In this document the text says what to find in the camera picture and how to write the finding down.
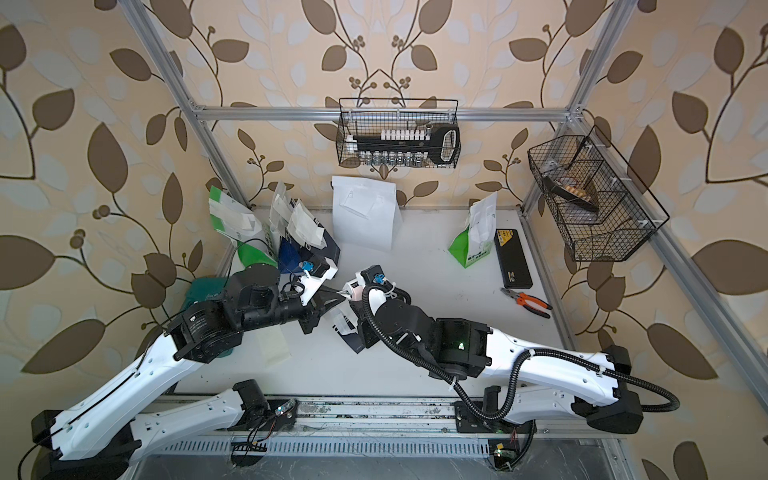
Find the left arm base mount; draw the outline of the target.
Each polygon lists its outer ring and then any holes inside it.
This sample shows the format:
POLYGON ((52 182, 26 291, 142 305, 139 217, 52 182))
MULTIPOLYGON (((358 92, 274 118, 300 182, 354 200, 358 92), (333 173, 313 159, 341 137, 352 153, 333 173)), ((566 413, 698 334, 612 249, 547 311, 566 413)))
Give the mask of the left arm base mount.
POLYGON ((241 413, 228 431, 246 431, 245 439, 233 440, 230 463, 235 468, 250 467, 261 461, 268 452, 267 441, 283 427, 296 422, 299 401, 295 398, 270 402, 258 383, 253 380, 237 382, 231 389, 215 395, 222 405, 231 403, 241 413))

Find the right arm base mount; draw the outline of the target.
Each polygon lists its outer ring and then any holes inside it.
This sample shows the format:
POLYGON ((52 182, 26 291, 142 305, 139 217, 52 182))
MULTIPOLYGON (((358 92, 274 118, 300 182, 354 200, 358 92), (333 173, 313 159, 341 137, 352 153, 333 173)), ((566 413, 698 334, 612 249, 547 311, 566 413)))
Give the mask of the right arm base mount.
POLYGON ((478 411, 495 413, 500 409, 500 386, 486 387, 481 401, 471 401, 468 406, 462 400, 453 403, 455 426, 462 434, 508 434, 507 440, 489 443, 490 466, 499 472, 513 472, 529 452, 537 426, 534 420, 516 424, 504 419, 489 420, 477 416, 478 411))

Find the blue white Cheerful bag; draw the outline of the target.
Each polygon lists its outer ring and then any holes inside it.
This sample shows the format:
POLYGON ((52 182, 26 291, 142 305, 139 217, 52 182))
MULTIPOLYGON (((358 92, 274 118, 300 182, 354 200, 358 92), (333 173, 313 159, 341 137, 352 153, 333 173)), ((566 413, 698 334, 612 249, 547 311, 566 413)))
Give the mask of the blue white Cheerful bag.
POLYGON ((287 193, 287 185, 283 181, 276 183, 269 212, 270 235, 274 250, 279 254, 283 244, 288 249, 298 252, 299 244, 288 232, 288 225, 298 200, 287 193))

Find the pink mini stapler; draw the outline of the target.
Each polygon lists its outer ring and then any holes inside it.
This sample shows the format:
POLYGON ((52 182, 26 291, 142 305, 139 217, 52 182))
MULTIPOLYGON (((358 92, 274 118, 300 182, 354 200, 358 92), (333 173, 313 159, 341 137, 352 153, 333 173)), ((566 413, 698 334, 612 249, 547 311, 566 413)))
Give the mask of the pink mini stapler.
POLYGON ((364 291, 364 286, 360 286, 358 284, 354 284, 354 285, 345 284, 343 289, 341 290, 341 293, 350 302, 358 302, 362 300, 363 291, 364 291))

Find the navy bag front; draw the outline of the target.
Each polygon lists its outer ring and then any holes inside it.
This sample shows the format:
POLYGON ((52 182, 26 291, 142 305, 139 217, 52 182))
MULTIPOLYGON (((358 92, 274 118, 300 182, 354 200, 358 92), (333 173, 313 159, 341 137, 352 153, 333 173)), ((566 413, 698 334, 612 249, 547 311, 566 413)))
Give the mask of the navy bag front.
POLYGON ((314 214, 299 200, 292 206, 287 233, 300 261, 339 263, 341 249, 314 214))

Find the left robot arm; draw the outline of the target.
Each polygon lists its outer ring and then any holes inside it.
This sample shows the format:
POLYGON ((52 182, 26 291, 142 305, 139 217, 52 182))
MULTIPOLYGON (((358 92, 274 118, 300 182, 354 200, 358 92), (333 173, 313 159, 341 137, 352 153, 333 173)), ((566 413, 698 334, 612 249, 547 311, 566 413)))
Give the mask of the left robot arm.
POLYGON ((40 452, 34 479, 117 479, 133 464, 183 438, 218 429, 258 429, 276 418, 254 380, 171 410, 145 408, 171 386, 223 352, 241 344, 245 332, 296 321, 305 333, 343 296, 320 288, 308 301, 302 284, 227 285, 174 316, 122 372, 79 404, 45 410, 32 421, 40 452))

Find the large white paper bag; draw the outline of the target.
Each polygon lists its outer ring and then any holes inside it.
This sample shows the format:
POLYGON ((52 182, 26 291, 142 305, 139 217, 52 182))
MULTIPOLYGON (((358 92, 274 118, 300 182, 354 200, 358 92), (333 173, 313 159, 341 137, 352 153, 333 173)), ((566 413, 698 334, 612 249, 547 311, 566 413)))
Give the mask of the large white paper bag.
POLYGON ((402 225, 393 183, 364 177, 333 176, 334 238, 379 251, 390 251, 402 225))

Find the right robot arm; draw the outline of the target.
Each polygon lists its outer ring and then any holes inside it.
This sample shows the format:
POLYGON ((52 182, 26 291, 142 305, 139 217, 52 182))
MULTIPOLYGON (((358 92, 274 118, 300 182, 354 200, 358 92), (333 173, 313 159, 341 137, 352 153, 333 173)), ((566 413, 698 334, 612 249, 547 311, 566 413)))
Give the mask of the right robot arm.
POLYGON ((483 423, 520 425, 581 417, 595 430, 634 434, 644 419, 628 351, 574 352, 524 341, 486 324, 434 319, 379 290, 352 304, 370 346, 390 351, 448 384, 483 423))

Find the green white bag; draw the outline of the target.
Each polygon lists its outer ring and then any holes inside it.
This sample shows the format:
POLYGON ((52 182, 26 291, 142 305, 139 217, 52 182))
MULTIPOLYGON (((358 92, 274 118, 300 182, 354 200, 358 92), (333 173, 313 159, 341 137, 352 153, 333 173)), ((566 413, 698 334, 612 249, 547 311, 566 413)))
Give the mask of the green white bag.
POLYGON ((468 268, 490 254, 497 225, 496 207, 496 193, 470 206, 464 230, 449 247, 449 253, 462 267, 468 268))
POLYGON ((251 210, 215 186, 209 190, 208 204, 213 228, 235 248, 232 272, 255 264, 278 267, 262 223, 251 210))

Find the navy bag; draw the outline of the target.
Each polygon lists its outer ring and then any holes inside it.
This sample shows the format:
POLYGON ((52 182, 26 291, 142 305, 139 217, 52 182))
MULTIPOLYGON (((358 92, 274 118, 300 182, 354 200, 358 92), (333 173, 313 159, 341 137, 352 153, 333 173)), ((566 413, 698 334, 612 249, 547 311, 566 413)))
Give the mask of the navy bag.
POLYGON ((292 206, 287 233, 300 261, 339 263, 341 249, 314 214, 299 200, 292 206))
POLYGON ((348 318, 351 321, 351 323, 356 327, 356 332, 354 334, 341 336, 335 330, 334 331, 340 336, 340 338, 354 353, 359 354, 364 350, 364 344, 357 331, 357 325, 350 319, 349 316, 348 318))

